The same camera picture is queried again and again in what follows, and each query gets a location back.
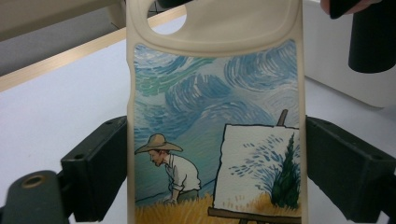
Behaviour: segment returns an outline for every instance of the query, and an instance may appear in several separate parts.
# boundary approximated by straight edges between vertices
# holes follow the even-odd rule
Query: green tree
[[[298,208],[300,195],[300,171],[294,158],[294,134],[289,140],[282,171],[276,174],[271,190],[271,203],[279,207]]]

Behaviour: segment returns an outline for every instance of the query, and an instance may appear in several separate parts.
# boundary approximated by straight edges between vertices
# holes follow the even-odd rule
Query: phone case
[[[302,1],[127,4],[130,223],[307,223]]]

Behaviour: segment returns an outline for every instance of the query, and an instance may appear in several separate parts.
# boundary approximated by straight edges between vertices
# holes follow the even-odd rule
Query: painted man
[[[150,160],[156,166],[164,164],[169,176],[169,190],[172,192],[166,204],[177,204],[183,201],[191,201],[198,198],[200,180],[198,170],[192,162],[183,157],[174,155],[171,151],[183,151],[181,147],[166,142],[165,137],[156,133],[152,135],[148,143],[140,147],[134,154],[148,152]]]

